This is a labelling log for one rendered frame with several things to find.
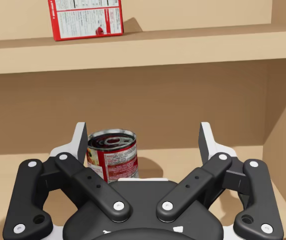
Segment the red and white can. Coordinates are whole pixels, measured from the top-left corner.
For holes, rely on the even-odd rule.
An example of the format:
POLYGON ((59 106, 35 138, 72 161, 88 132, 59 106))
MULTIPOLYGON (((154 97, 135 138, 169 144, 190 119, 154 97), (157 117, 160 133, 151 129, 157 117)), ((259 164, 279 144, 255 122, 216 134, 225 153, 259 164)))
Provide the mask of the red and white can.
POLYGON ((87 166, 104 181, 138 178, 137 136, 126 129, 107 129, 88 136, 87 166))

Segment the red and white carton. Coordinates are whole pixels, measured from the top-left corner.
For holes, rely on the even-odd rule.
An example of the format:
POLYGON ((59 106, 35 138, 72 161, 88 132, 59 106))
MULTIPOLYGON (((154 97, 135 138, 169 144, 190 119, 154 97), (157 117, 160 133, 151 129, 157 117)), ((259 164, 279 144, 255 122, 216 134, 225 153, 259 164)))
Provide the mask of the red and white carton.
POLYGON ((121 0, 48 0, 48 6, 55 41, 124 34, 121 0))

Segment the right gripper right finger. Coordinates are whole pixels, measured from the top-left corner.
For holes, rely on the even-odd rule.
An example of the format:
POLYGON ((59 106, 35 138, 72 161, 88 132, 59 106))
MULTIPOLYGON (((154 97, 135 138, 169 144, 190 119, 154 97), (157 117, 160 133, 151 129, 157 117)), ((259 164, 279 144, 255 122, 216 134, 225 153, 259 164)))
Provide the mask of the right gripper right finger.
POLYGON ((284 230, 267 164, 258 159, 242 162, 235 150, 215 141, 209 122, 201 122, 198 147, 202 166, 191 171, 156 206, 156 216, 175 221, 193 202, 209 208, 224 192, 237 192, 243 210, 233 231, 244 240, 283 240, 284 230))

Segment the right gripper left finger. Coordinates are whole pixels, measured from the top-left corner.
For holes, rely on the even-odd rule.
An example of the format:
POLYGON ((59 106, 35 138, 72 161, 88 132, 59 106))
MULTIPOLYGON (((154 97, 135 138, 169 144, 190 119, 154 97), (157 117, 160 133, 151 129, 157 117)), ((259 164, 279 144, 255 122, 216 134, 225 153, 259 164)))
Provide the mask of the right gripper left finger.
POLYGON ((54 148, 45 162, 23 161, 17 170, 14 187, 2 231, 4 240, 84 240, 88 233, 67 221, 55 226, 44 211, 49 192, 62 190, 81 209, 92 203, 110 221, 125 222, 131 214, 129 202, 109 186, 91 168, 84 166, 88 136, 85 122, 76 124, 72 140, 54 148))

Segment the pale wooden shelf unit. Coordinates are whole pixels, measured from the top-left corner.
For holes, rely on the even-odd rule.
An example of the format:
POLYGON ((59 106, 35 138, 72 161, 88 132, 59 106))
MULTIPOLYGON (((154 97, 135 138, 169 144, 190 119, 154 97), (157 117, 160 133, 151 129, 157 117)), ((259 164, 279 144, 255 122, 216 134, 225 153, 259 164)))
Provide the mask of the pale wooden shelf unit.
POLYGON ((19 164, 78 122, 136 133, 141 178, 181 181, 198 134, 266 162, 286 240, 286 0, 121 0, 121 36, 55 41, 47 0, 0 0, 0 240, 19 164))

